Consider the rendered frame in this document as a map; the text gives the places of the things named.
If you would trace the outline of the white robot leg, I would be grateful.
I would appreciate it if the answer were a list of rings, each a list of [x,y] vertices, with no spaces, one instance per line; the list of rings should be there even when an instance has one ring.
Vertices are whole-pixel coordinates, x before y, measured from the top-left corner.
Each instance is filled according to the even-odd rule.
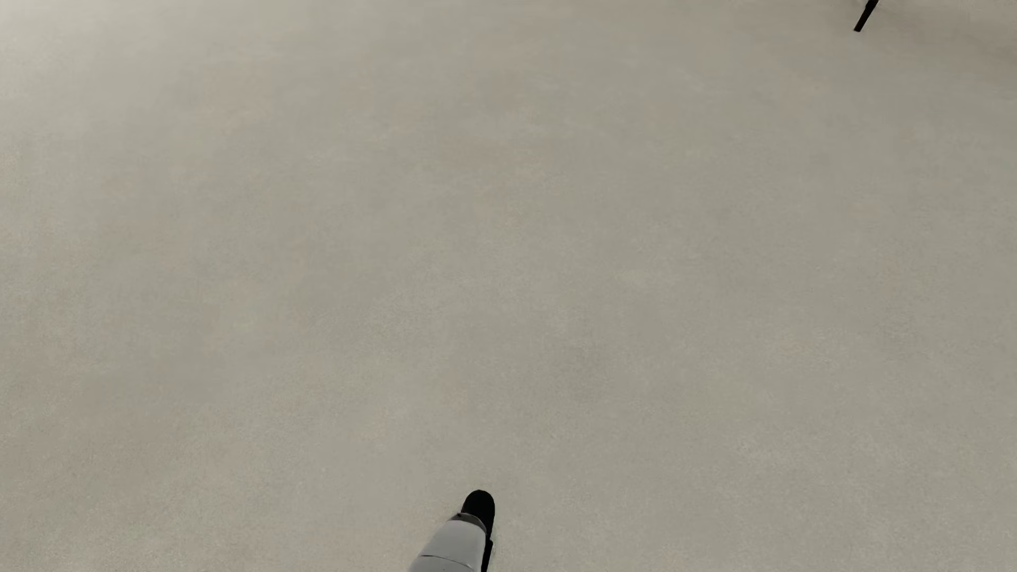
[[[485,572],[488,536],[484,523],[457,513],[441,524],[407,572]]]

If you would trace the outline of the black robot foot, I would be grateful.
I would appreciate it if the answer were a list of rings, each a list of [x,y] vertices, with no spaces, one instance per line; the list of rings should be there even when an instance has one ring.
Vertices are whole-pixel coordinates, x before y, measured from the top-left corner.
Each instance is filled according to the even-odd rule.
[[[492,532],[496,514],[495,501],[488,491],[475,489],[464,500],[460,512],[478,520],[485,532],[485,549],[480,572],[488,572],[489,561],[493,552]]]

